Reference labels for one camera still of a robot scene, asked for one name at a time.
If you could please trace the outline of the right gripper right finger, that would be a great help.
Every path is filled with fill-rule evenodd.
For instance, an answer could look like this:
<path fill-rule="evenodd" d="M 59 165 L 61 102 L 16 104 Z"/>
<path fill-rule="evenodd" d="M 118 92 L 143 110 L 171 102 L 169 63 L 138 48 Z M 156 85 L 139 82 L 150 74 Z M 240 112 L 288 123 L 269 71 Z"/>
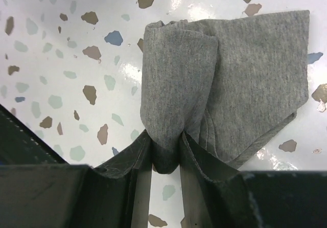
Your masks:
<path fill-rule="evenodd" d="M 239 171 L 179 138 L 186 227 L 326 227 L 326 172 Z"/>

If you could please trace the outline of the grey cream underwear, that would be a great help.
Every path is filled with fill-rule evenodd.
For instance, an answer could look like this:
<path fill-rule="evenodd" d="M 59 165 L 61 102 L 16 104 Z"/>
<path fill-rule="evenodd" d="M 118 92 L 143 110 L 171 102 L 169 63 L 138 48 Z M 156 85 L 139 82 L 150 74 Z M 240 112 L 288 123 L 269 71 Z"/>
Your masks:
<path fill-rule="evenodd" d="M 308 10 L 148 24 L 140 114 L 156 171 L 177 168 L 183 133 L 238 168 L 289 124 L 309 98 L 309 25 Z"/>

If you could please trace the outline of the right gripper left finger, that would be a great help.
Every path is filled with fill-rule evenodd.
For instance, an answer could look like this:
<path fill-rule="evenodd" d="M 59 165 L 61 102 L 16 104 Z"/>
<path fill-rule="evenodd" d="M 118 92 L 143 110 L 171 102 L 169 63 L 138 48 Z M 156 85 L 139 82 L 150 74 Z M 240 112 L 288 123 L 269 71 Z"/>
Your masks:
<path fill-rule="evenodd" d="M 95 168 L 1 165 L 1 227 L 147 227 L 150 145 L 142 132 Z"/>

